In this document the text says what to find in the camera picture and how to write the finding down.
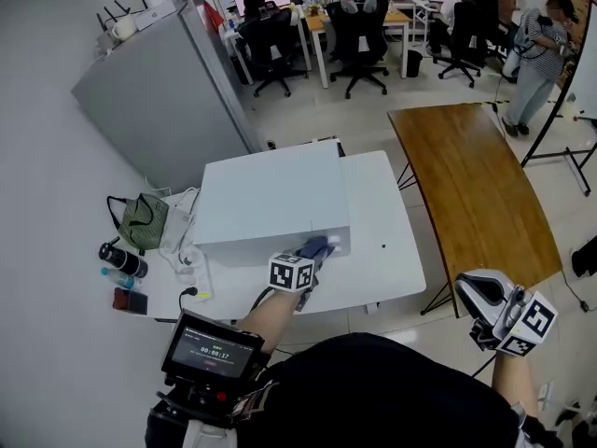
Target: refrigerator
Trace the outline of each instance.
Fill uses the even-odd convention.
[[[205,164],[261,150],[205,0],[187,0],[133,35],[93,63],[72,93],[155,187],[199,187]]]

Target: water bottle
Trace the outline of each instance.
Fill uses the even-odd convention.
[[[139,277],[127,275],[118,269],[108,269],[107,267],[103,267],[102,275],[105,275],[115,284],[118,284],[119,286],[129,290],[135,290],[141,287],[141,279]]]

